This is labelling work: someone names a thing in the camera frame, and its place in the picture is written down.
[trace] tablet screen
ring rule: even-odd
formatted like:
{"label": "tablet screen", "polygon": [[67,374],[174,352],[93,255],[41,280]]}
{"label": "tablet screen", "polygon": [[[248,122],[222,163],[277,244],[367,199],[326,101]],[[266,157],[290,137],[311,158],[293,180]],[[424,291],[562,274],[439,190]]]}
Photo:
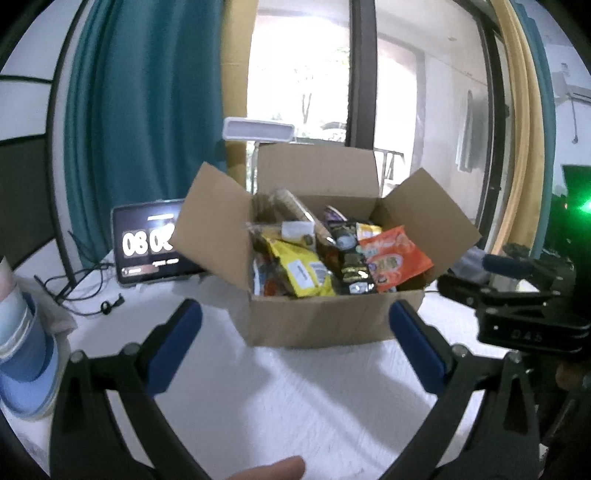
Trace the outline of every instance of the tablet screen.
{"label": "tablet screen", "polygon": [[182,206],[182,200],[169,200],[113,209],[113,251],[119,283],[203,272],[168,243]]}

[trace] blue gripper pad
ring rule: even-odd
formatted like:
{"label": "blue gripper pad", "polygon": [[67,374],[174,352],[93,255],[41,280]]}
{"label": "blue gripper pad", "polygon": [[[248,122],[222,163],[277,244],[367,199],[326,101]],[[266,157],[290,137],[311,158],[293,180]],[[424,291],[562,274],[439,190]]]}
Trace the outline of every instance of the blue gripper pad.
{"label": "blue gripper pad", "polygon": [[168,389],[201,329],[202,319],[199,302],[186,299],[164,325],[158,325],[146,338],[138,354],[138,370],[148,395],[153,397]]}
{"label": "blue gripper pad", "polygon": [[406,354],[426,392],[439,395],[446,386],[446,366],[421,331],[421,318],[405,301],[390,307],[390,329]]}
{"label": "blue gripper pad", "polygon": [[503,275],[504,277],[520,280],[535,274],[535,267],[526,260],[501,257],[499,255],[485,255],[482,259],[482,268],[487,272]]}

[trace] yellow snack bag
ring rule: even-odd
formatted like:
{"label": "yellow snack bag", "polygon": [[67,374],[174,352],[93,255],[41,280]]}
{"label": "yellow snack bag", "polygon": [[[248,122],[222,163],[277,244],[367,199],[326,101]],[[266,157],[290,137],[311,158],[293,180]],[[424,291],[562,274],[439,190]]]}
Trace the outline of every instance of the yellow snack bag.
{"label": "yellow snack bag", "polygon": [[264,237],[285,269],[297,297],[333,297],[332,278],[315,252],[282,240]]}

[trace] screw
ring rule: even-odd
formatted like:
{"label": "screw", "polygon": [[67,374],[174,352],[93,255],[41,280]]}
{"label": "screw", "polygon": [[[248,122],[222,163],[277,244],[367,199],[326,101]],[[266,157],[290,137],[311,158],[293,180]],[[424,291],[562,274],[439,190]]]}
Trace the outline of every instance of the screw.
{"label": "screw", "polygon": [[521,354],[515,350],[509,352],[507,354],[507,357],[509,357],[509,360],[511,360],[515,364],[521,363]]}
{"label": "screw", "polygon": [[137,343],[128,343],[123,347],[123,353],[125,355],[135,355],[139,352],[139,345]]}
{"label": "screw", "polygon": [[78,362],[82,361],[83,358],[84,354],[82,353],[82,350],[76,350],[74,353],[70,355],[70,361],[73,364],[77,364]]}
{"label": "screw", "polygon": [[452,346],[452,352],[454,353],[454,355],[464,358],[468,354],[468,348],[466,347],[466,345],[456,343]]}

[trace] teal curtain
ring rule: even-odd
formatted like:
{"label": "teal curtain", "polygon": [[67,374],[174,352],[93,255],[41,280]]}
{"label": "teal curtain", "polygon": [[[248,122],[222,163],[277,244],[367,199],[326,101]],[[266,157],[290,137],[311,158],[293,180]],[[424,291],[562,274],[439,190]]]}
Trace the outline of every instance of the teal curtain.
{"label": "teal curtain", "polygon": [[73,63],[64,174],[73,232],[111,249],[111,209],[182,198],[206,161],[226,171],[222,0],[96,0]]}
{"label": "teal curtain", "polygon": [[514,1],[512,1],[512,4],[525,32],[527,42],[530,45],[542,100],[542,116],[544,122],[544,185],[542,188],[540,221],[535,234],[534,245],[531,248],[531,256],[533,258],[539,258],[546,238],[548,221],[550,220],[550,204],[554,182],[554,153],[556,150],[556,106],[554,104],[550,66],[548,65],[548,58],[546,57],[538,26],[532,18],[528,17],[523,5]]}

